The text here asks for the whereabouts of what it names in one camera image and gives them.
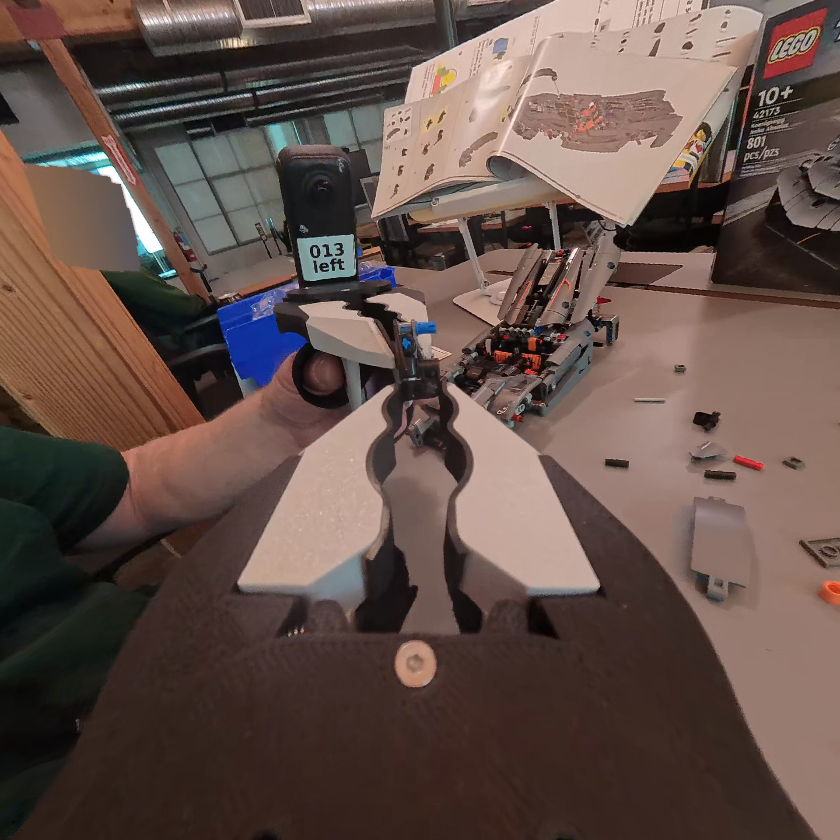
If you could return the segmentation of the person's right arm green sleeve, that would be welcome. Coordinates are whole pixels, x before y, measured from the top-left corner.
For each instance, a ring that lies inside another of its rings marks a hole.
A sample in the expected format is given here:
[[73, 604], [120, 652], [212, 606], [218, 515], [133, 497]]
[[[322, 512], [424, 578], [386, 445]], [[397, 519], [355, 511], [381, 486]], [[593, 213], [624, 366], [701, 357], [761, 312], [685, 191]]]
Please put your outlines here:
[[128, 482], [117, 450], [2, 428], [2, 838], [62, 769], [150, 600], [68, 560]]

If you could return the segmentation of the black office chair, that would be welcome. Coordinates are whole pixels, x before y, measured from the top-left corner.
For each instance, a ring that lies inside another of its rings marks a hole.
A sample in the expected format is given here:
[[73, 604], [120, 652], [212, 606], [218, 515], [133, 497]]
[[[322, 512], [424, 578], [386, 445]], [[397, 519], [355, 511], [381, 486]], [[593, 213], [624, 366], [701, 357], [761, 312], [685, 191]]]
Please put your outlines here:
[[190, 400], [200, 407], [196, 384], [210, 373], [220, 381], [235, 374], [217, 310], [187, 323], [172, 336], [175, 354], [164, 361]]

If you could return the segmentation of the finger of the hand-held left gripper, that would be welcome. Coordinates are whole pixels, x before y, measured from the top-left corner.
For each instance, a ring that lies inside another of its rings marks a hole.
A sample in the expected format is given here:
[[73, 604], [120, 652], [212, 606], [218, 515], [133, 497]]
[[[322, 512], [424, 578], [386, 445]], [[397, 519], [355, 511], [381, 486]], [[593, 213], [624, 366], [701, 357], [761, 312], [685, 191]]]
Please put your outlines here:
[[391, 291], [368, 297], [362, 301], [360, 314], [378, 322], [384, 332], [393, 332], [395, 322], [427, 322], [427, 308], [423, 295], [413, 297], [401, 291]]
[[381, 324], [342, 303], [307, 304], [306, 332], [316, 351], [374, 368], [396, 369], [395, 352]]

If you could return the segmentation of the grey lego car model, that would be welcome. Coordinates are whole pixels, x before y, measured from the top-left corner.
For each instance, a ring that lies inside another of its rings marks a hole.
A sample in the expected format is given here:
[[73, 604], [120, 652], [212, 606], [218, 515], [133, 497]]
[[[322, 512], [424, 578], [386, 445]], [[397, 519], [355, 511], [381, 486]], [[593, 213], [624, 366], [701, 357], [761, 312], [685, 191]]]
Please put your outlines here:
[[558, 282], [552, 274], [576, 248], [556, 251], [531, 245], [511, 276], [524, 280], [517, 294], [524, 308], [519, 322], [490, 324], [467, 343], [454, 367], [443, 375], [509, 427], [529, 413], [548, 415], [589, 372], [595, 346], [611, 345], [618, 338], [619, 318], [602, 313], [606, 299], [601, 292], [596, 309], [575, 325], [533, 324], [539, 298]]

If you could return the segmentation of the lego instruction booklet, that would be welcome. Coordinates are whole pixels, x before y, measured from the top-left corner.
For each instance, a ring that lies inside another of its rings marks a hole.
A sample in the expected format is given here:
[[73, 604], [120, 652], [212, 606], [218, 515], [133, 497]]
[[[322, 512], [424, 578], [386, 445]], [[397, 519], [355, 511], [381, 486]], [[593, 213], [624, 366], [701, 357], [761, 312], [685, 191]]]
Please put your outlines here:
[[726, 120], [760, 12], [551, 2], [415, 66], [385, 111], [371, 215], [472, 217], [568, 197], [634, 222]]

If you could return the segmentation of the lego set box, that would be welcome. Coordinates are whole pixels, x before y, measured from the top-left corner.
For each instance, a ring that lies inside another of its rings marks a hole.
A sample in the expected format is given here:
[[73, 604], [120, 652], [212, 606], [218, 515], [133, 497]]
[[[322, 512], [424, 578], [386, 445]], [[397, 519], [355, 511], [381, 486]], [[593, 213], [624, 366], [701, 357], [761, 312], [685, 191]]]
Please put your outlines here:
[[839, 2], [769, 17], [753, 69], [710, 279], [836, 298]]

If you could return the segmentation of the silver ceiling duct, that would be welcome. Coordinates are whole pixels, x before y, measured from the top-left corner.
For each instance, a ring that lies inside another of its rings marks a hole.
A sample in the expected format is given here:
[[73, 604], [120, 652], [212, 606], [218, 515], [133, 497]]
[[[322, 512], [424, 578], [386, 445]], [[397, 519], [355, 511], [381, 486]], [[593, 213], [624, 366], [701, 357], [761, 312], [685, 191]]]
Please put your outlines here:
[[137, 1], [155, 56], [359, 35], [436, 21], [432, 1]]

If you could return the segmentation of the small black lego assembly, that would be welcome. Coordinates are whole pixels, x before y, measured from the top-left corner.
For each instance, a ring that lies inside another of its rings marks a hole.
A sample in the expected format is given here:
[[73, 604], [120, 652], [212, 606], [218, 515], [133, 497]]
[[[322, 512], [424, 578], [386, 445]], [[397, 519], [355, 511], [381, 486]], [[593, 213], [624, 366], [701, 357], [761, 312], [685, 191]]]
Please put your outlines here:
[[438, 362], [424, 355], [419, 342], [436, 331], [436, 321], [397, 319], [393, 323], [396, 389], [403, 401], [407, 426], [413, 420], [415, 404], [438, 399], [442, 390]]

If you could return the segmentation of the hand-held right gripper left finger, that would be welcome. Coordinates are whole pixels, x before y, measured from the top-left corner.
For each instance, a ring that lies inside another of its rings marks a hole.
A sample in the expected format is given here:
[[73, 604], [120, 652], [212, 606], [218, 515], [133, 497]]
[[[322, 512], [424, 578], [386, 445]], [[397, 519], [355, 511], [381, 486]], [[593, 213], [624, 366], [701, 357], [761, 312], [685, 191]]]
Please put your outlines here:
[[362, 632], [402, 629], [411, 585], [384, 483], [403, 408], [398, 387], [387, 386], [295, 459], [240, 591], [336, 602]]

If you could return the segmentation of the grey curved lego panel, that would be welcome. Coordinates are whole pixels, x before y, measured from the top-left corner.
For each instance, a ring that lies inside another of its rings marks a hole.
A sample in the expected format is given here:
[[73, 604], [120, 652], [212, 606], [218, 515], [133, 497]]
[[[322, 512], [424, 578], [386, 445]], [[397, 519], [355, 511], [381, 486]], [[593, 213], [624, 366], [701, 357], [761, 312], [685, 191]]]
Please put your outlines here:
[[707, 598], [723, 603], [732, 586], [752, 579], [755, 550], [744, 507], [719, 497], [694, 499], [689, 567], [707, 580]]

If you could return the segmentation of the plywood column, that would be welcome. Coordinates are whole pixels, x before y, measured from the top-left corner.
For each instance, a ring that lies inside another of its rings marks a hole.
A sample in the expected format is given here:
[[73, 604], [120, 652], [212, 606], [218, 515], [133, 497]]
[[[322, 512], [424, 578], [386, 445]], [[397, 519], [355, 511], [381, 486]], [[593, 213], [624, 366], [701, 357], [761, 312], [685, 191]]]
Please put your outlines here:
[[1, 136], [2, 387], [51, 435], [124, 450], [204, 419], [102, 274], [52, 254]]

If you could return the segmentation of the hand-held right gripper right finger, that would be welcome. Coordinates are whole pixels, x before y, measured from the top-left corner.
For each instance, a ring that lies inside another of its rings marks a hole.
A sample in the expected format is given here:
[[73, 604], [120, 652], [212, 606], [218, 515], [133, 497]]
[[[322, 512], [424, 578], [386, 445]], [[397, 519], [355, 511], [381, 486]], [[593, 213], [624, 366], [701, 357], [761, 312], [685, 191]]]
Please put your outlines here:
[[550, 479], [550, 458], [451, 384], [439, 397], [447, 504], [444, 575], [457, 624], [499, 602], [590, 595], [601, 583]]

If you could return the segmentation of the dark green cloth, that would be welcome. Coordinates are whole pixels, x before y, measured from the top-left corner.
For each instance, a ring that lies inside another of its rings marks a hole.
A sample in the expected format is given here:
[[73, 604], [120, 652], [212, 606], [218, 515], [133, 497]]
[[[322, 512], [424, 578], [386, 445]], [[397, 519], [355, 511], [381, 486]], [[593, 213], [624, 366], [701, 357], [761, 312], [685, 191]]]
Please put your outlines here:
[[217, 307], [144, 270], [102, 276], [143, 331], [180, 352], [223, 343]]

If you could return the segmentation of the person's left forearm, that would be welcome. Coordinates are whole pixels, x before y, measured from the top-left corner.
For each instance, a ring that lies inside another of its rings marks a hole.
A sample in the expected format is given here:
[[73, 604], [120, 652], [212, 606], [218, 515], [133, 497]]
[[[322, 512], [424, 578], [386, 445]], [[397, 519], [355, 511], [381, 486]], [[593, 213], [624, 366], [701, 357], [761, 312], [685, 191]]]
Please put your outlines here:
[[119, 503], [73, 552], [139, 543], [230, 509], [285, 458], [283, 434], [263, 396], [257, 392], [211, 422], [124, 453], [129, 479]]

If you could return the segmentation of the blue plastic bin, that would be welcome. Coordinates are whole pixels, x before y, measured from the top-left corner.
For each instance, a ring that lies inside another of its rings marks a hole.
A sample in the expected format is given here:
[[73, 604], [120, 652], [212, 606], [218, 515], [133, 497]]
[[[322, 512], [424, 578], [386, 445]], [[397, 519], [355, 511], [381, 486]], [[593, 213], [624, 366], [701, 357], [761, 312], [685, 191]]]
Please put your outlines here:
[[245, 396], [267, 385], [283, 362], [305, 342], [295, 333], [281, 332], [274, 312], [265, 318], [253, 318], [252, 300], [266, 291], [243, 297], [217, 311]]

